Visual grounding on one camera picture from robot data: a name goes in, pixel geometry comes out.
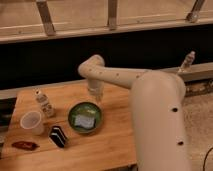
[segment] black object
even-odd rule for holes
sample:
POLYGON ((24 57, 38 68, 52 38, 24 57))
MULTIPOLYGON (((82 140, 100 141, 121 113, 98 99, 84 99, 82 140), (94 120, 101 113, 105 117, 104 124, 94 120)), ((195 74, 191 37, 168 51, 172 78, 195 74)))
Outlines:
POLYGON ((60 148, 64 148, 67 137, 65 136, 64 132, 62 131, 60 126, 53 126, 50 132, 49 137, 52 141, 60 148))

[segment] railing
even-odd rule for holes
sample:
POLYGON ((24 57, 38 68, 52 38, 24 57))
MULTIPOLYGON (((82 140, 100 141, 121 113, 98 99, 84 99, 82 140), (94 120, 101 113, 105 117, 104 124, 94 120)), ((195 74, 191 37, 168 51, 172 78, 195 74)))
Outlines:
POLYGON ((0 0, 0 43, 213 23, 211 0, 0 0))

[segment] screw hole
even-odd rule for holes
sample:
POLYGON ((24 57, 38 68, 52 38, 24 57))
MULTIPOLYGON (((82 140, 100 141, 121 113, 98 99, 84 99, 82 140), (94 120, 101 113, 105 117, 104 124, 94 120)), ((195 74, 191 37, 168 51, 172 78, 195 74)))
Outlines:
POLYGON ((178 142, 177 143, 179 146, 182 146, 182 145, 184 145, 184 142, 183 141, 180 141, 180 142, 178 142))
POLYGON ((176 107, 172 109, 172 112, 177 112, 177 111, 178 111, 178 108, 176 107))

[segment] black wall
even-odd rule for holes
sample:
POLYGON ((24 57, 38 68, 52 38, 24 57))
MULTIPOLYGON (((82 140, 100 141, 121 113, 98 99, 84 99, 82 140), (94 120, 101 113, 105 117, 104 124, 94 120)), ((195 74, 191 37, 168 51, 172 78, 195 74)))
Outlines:
POLYGON ((78 65, 100 54, 110 67, 179 66, 213 61, 213 25, 0 45, 0 89, 80 79, 78 65))

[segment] red object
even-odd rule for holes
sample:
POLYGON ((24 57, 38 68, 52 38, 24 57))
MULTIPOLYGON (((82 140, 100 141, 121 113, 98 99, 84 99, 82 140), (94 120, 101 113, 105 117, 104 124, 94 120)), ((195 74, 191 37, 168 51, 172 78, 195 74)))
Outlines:
POLYGON ((33 151, 39 146, 34 142, 19 141, 19 142, 14 142, 12 144, 12 147, 23 149, 23 150, 33 151))

